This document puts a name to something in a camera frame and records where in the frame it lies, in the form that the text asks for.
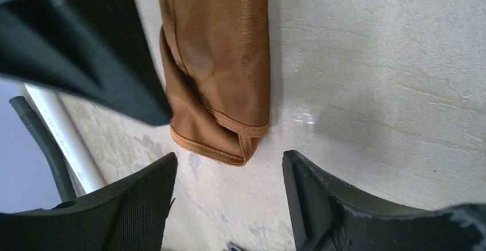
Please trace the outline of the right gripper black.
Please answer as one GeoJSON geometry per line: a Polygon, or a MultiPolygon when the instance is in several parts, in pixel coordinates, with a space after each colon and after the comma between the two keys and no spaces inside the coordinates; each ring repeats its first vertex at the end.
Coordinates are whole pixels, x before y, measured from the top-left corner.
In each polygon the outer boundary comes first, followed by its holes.
{"type": "Polygon", "coordinates": [[[169,123],[135,0],[1,0],[1,76],[169,123]]]}

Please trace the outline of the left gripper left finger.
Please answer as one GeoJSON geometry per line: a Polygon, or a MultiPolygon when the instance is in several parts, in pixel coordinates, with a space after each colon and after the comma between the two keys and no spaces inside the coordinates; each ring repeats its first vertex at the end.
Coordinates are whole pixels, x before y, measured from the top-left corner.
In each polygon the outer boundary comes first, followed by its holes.
{"type": "Polygon", "coordinates": [[[173,202],[174,153],[52,209],[1,214],[2,250],[160,250],[173,202]]]}

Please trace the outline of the orange cloth napkin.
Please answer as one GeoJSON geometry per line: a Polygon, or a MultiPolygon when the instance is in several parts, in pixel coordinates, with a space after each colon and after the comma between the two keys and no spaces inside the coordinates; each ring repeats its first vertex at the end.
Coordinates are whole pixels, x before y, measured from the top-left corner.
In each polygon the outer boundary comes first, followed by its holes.
{"type": "Polygon", "coordinates": [[[268,0],[159,0],[170,134],[188,151],[243,166],[268,132],[268,0]]]}

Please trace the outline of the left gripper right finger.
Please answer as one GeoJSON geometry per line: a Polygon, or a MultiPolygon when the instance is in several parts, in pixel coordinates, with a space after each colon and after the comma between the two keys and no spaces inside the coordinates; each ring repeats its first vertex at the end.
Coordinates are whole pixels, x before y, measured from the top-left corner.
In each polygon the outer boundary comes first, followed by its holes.
{"type": "Polygon", "coordinates": [[[485,205],[427,211],[371,195],[295,150],[283,177],[297,250],[484,250],[485,205]]]}

